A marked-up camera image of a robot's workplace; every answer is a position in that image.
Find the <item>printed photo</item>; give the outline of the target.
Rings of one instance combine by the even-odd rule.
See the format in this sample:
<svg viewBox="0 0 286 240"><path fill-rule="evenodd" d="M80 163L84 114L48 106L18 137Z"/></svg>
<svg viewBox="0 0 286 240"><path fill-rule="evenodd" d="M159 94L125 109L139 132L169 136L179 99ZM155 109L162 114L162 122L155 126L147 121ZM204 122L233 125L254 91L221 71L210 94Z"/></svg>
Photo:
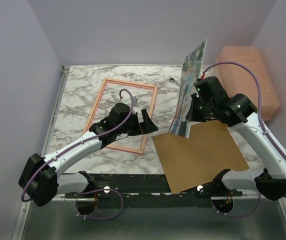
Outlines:
<svg viewBox="0 0 286 240"><path fill-rule="evenodd" d="M201 73L207 42L204 40L182 60L177 107L168 129L170 133L180 137L188 138L190 135L188 112L192 104L191 95L196 93L194 84Z"/></svg>

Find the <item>pink photo frame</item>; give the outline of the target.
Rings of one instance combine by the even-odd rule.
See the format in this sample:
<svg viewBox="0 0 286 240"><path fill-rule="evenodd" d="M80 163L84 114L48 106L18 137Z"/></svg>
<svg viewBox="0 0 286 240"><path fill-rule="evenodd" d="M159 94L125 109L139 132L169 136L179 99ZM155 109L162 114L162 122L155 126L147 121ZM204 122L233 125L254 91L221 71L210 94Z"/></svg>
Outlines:
<svg viewBox="0 0 286 240"><path fill-rule="evenodd" d="M107 84L115 84L115 85L121 85L121 86L127 86L127 87L135 87L135 88L140 88L140 89L145 89L145 90L153 90L151 102L150 102L150 107L148 110L148 116L152 117L152 113L153 113L155 101L156 101L156 96L157 96L157 91L158 91L158 87L156 85L137 83L137 82L126 81L126 80L112 79L112 78L105 78L102 82L102 85L99 89L98 95L95 99L94 106L92 107L91 112L89 114L86 125L83 129L83 133L85 133L90 128L90 126L94 120L95 114L97 112L97 109L99 107L99 103L102 99L102 96L104 94L104 91L105 91ZM145 150L145 146L146 146L146 142L147 142L147 135L145 134L142 138L140 149L134 149L131 147L126 147L126 146L122 146L122 145L115 145L115 144L110 144L107 146L107 148L112 149L112 150L118 150L118 151L122 151L122 152L132 153L132 154L143 155L144 150Z"/></svg>

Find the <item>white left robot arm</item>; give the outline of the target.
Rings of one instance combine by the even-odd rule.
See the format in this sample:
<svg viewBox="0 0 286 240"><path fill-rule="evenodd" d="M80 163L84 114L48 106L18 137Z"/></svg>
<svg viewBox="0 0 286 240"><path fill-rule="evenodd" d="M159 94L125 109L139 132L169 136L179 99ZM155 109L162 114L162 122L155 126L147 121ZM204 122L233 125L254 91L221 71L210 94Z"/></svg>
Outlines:
<svg viewBox="0 0 286 240"><path fill-rule="evenodd" d="M121 134L140 136L158 131L146 109L141 110L143 121L125 103L117 103L107 117L90 126L80 138L56 152L31 155L18 180L23 192L22 202L33 201L38 207L50 202L63 185L61 175L84 157L100 151L116 141Z"/></svg>

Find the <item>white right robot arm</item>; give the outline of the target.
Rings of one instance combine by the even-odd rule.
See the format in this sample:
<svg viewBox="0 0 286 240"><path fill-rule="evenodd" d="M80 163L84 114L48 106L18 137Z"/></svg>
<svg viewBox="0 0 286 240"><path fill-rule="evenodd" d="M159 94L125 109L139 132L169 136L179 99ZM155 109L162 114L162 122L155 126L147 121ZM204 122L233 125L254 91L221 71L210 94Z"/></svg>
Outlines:
<svg viewBox="0 0 286 240"><path fill-rule="evenodd" d="M219 196L236 189L258 191L272 201L286 196L286 150L260 122L252 101L242 93L229 97L215 76L197 80L194 87L190 120L218 120L231 127L246 140L264 165L257 170L222 170L213 179L213 191Z"/></svg>

